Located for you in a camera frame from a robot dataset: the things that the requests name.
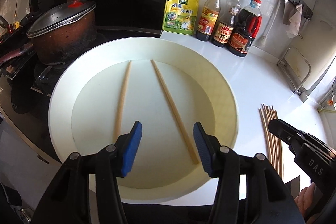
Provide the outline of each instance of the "wooden chopstick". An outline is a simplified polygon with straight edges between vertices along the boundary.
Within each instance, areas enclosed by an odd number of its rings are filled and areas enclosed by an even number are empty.
[[[263,126],[264,133],[265,133],[267,158],[269,159],[269,162],[273,165],[273,157],[272,157],[272,153],[271,153],[271,144],[270,144],[269,135],[268,135],[268,132],[267,132],[266,120],[263,116],[263,112],[262,112],[261,108],[259,109],[259,113],[260,113],[260,117],[261,117],[261,120],[262,120],[262,126]]]
[[[156,75],[157,75],[157,77],[158,77],[158,79],[160,81],[161,87],[162,87],[162,89],[163,89],[163,91],[164,91],[164,93],[166,95],[166,98],[167,98],[167,101],[169,103],[170,109],[172,110],[172,112],[174,114],[176,123],[177,123],[177,125],[178,125],[178,127],[180,129],[180,132],[181,132],[181,135],[182,135],[182,139],[184,140],[184,142],[185,142],[185,144],[187,146],[187,149],[189,151],[191,160],[192,160],[193,164],[198,164],[199,160],[197,158],[197,154],[196,154],[196,152],[194,150],[194,147],[193,147],[193,144],[192,144],[192,142],[191,142],[191,140],[190,140],[190,138],[188,136],[188,132],[185,129],[185,126],[184,126],[184,124],[182,122],[181,116],[180,116],[180,114],[179,114],[179,112],[177,110],[177,107],[176,107],[176,105],[174,103],[174,100],[173,100],[173,98],[172,98],[172,96],[171,96],[171,94],[170,94],[170,92],[168,90],[168,87],[167,87],[167,85],[166,85],[166,83],[165,83],[165,81],[164,81],[164,79],[162,77],[162,74],[161,74],[159,68],[157,67],[155,61],[151,60],[151,62],[152,62],[152,65],[154,67],[155,73],[156,73]]]
[[[273,165],[274,169],[278,172],[279,176],[284,178],[284,164],[283,164],[283,151],[282,142],[279,138],[274,136],[268,131],[268,124],[273,119],[278,119],[278,113],[274,110],[273,106],[268,107],[264,104],[259,109],[259,114],[262,121],[262,126],[266,139],[266,148],[269,162]]]
[[[131,70],[131,64],[132,64],[132,61],[129,61],[128,64],[127,64],[127,68],[126,68],[126,72],[125,72],[125,76],[124,76],[124,81],[123,81],[123,84],[121,86],[117,115],[116,115],[115,123],[114,123],[113,139],[114,139],[115,142],[117,141],[118,137],[120,136],[121,121],[122,121],[122,117],[123,117],[125,95],[126,95],[126,90],[127,90],[129,73],[130,73],[130,70]]]

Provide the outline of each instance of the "white round tray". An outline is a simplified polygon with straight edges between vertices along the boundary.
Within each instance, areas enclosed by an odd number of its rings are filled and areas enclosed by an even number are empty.
[[[188,194],[209,180],[193,164],[150,60],[155,60],[197,153],[193,124],[233,147],[238,110],[221,73],[191,49],[158,38],[125,38],[78,58],[59,79],[49,105],[49,131],[64,162],[74,151],[97,153],[114,143],[118,102],[132,61],[122,110],[121,133],[142,123],[142,140],[126,178],[118,178],[124,202],[158,203]],[[90,177],[95,191],[95,176]]]

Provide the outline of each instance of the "red cap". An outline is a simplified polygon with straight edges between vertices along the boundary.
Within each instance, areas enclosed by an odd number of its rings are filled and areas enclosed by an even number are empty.
[[[255,2],[258,2],[259,4],[261,4],[261,0],[253,0]]]

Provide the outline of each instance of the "person's hand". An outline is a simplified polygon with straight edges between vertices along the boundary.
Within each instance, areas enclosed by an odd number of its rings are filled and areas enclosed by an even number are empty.
[[[302,189],[299,196],[297,196],[294,201],[299,208],[300,213],[303,217],[306,217],[307,209],[312,205],[314,198],[315,183],[312,183],[309,187]],[[308,221],[307,224],[312,224],[319,215],[313,215]]]

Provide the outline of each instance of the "soy sauce bottle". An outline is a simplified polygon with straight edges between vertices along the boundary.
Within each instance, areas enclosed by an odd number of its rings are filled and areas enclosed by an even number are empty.
[[[221,11],[221,0],[207,0],[199,19],[196,38],[201,41],[209,41],[219,12]]]
[[[227,49],[233,54],[245,57],[250,49],[261,25],[260,0],[251,0],[237,16],[237,22],[232,32]]]

